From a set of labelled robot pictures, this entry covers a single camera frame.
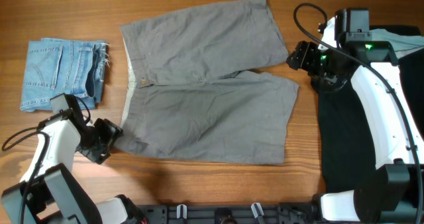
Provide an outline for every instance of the black fabric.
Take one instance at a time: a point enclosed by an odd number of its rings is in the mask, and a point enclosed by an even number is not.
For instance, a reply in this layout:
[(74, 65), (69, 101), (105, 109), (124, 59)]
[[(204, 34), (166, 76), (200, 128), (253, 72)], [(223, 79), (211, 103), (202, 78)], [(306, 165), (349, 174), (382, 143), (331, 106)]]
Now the black fabric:
[[(384, 28), (404, 36), (420, 35), (417, 27)], [(424, 126), (424, 50), (399, 60), (401, 84), (418, 129)], [(364, 109), (350, 83), (334, 93), (319, 92), (322, 173), (327, 192), (353, 190), (375, 171), (374, 143)]]

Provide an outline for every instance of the wooden surface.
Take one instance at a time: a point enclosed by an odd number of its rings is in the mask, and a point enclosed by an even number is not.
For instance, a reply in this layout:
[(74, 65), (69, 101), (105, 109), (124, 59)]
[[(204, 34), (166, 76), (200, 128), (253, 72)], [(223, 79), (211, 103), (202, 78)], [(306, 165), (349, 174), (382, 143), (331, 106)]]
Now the wooden surface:
[[(104, 39), (111, 44), (111, 67), (106, 70), (103, 101), (92, 118), (119, 124), (127, 92), (127, 59), (119, 25), (176, 9), (228, 0), (0, 0), (0, 142), (38, 124), (49, 112), (19, 110), (28, 41), (42, 37), (76, 40)], [(345, 7), (369, 7), (372, 24), (417, 25), (424, 30), (422, 0), (269, 0), (271, 11), (291, 52), (307, 40), (293, 22), (293, 9), (315, 3), (329, 14)], [(319, 13), (303, 9), (300, 21), (310, 31), (322, 22)], [(104, 165), (77, 155), (73, 174), (94, 201), (117, 194), (135, 203), (194, 205), (307, 201), (324, 192), (321, 145), (317, 124), (317, 95), (306, 72), (286, 64), (264, 71), (300, 84), (288, 125), (286, 161), (280, 166), (251, 166), (211, 162), (182, 162), (116, 152)], [(36, 139), (0, 153), (0, 190), (16, 184), (27, 170)], [(0, 223), (9, 223), (3, 208)]]

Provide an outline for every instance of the gray cloth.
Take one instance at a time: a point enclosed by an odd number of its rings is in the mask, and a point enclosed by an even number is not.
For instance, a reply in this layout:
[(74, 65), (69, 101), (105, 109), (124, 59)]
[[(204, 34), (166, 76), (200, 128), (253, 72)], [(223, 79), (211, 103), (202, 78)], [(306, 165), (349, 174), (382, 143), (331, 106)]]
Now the gray cloth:
[(238, 72), (288, 56), (266, 0), (184, 9), (121, 30), (130, 79), (117, 148), (158, 158), (284, 161), (298, 85)]

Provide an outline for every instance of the folded blue jeans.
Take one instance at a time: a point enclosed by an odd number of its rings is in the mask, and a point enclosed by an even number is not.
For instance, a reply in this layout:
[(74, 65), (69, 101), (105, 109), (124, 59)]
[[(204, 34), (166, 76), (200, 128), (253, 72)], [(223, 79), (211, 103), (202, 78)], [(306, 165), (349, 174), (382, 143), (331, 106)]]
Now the folded blue jeans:
[(107, 44), (42, 38), (28, 46), (21, 110), (51, 110), (50, 98), (61, 93), (81, 98), (89, 109), (101, 101)]

